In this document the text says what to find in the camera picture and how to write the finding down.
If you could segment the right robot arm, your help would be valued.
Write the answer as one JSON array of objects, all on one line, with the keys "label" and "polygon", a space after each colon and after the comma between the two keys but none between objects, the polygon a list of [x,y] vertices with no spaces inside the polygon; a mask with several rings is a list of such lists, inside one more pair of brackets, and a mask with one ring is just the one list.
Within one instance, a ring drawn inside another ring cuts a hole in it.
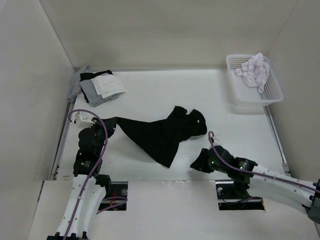
[{"label": "right robot arm", "polygon": [[320,223],[319,181],[304,181],[277,173],[247,158],[234,157],[220,145],[203,148],[190,167],[207,174],[215,171],[226,174],[233,180],[231,190],[238,198],[269,199]]}]

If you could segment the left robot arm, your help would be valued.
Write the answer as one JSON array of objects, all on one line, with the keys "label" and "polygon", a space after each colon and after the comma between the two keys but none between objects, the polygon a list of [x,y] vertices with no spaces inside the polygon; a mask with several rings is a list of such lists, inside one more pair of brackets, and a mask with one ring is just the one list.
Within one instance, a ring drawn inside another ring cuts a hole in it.
[{"label": "left robot arm", "polygon": [[72,189],[63,218],[48,240],[89,240],[90,230],[102,200],[112,195],[109,175],[100,174],[105,141],[116,130],[115,117],[101,123],[93,118],[91,126],[78,134],[78,151],[73,165]]}]

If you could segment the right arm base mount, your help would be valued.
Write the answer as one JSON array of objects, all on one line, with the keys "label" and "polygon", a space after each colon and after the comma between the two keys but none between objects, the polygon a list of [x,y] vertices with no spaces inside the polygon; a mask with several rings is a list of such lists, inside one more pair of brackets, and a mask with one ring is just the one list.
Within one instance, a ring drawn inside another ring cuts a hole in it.
[{"label": "right arm base mount", "polygon": [[246,188],[234,181],[216,181],[216,194],[220,211],[265,210],[261,197],[250,196]]}]

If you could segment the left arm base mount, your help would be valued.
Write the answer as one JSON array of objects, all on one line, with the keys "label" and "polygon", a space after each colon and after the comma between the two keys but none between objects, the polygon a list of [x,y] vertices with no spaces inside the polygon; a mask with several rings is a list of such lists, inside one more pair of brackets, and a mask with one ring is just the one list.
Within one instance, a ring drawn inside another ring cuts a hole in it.
[{"label": "left arm base mount", "polygon": [[98,213],[105,211],[126,211],[128,201],[129,183],[127,181],[112,182],[102,199]]}]

